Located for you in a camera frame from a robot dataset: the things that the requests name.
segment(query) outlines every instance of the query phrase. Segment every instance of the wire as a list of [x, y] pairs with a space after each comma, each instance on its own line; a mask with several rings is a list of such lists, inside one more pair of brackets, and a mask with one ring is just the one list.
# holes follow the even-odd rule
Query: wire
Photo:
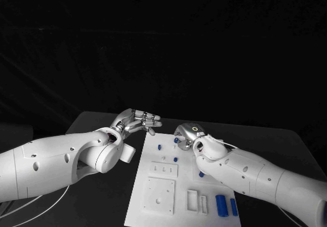
[[[209, 134], [207, 134], [209, 135]], [[210, 137], [212, 137], [212, 135], [209, 135]], [[223, 143], [222, 141], [219, 141], [218, 139], [215, 139], [213, 137], [212, 137], [212, 139], [213, 140], [216, 140], [219, 143]], [[228, 144], [228, 143], [223, 143], [223, 144]], [[232, 146], [233, 148], [236, 148], [233, 145], [231, 145], [231, 144], [228, 144], [229, 146]], [[238, 148], [236, 148], [238, 149]]]
[[19, 207], [16, 210], [10, 211], [7, 214], [4, 214], [3, 216], [0, 216], [0, 218], [9, 216], [10, 214], [13, 214], [16, 211], [19, 211], [22, 208], [25, 208], [32, 202], [35, 202], [39, 198], [42, 197], [42, 195], [33, 199], [26, 205], [23, 205], [22, 207]]
[[[55, 204], [48, 208], [48, 210], [56, 205], [56, 203], [61, 201], [61, 199], [62, 199], [62, 197], [65, 196], [65, 194], [66, 194], [66, 191], [63, 192], [63, 195], [61, 196], [61, 198], [59, 198], [59, 200], [55, 202]], [[33, 219], [36, 219], [45, 212], [42, 212], [42, 213], [40, 213], [36, 217], [33, 217], [29, 221], [32, 221]]]
[[288, 216], [288, 218], [292, 220], [292, 222], [300, 226], [300, 227], [303, 227], [295, 221], [294, 221], [294, 219]]

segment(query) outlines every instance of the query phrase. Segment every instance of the table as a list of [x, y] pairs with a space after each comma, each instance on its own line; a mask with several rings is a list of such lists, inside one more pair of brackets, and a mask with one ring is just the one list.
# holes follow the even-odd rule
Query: table
[[[117, 114], [112, 113], [84, 112], [66, 134], [84, 133], [101, 127], [108, 127], [115, 117]], [[173, 134], [177, 125], [187, 121], [163, 118], [161, 122], [163, 126], [156, 128], [156, 132]], [[327, 181], [317, 161], [294, 131], [192, 122], [199, 123], [215, 138], [223, 139], [226, 143], [255, 153], [281, 168], [313, 179]], [[144, 138], [146, 132], [138, 131], [125, 139], [125, 143], [137, 149], [131, 163], [118, 161], [107, 174], [89, 175], [71, 185], [68, 193], [56, 206], [40, 217], [22, 225], [23, 227], [124, 226]], [[33, 218], [52, 206], [63, 191], [65, 188], [46, 194], [26, 208], [4, 217], [0, 221], [0, 227], [10, 227]], [[297, 226], [275, 205], [239, 193], [235, 193], [235, 197], [243, 227]], [[17, 200], [12, 210], [32, 199]]]

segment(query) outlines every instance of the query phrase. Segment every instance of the blue cylinder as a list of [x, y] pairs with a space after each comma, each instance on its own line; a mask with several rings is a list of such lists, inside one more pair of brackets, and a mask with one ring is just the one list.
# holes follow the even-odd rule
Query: blue cylinder
[[233, 216], [238, 216], [238, 209], [236, 209], [235, 199], [231, 199], [231, 204], [232, 204]]
[[216, 195], [216, 209], [220, 217], [228, 217], [226, 199], [223, 195]]

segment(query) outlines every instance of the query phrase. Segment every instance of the black background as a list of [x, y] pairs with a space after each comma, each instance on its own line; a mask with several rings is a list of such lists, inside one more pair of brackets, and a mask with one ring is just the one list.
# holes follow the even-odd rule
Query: black background
[[0, 1], [0, 121], [36, 139], [127, 108], [290, 129], [326, 171], [326, 40], [326, 1]]

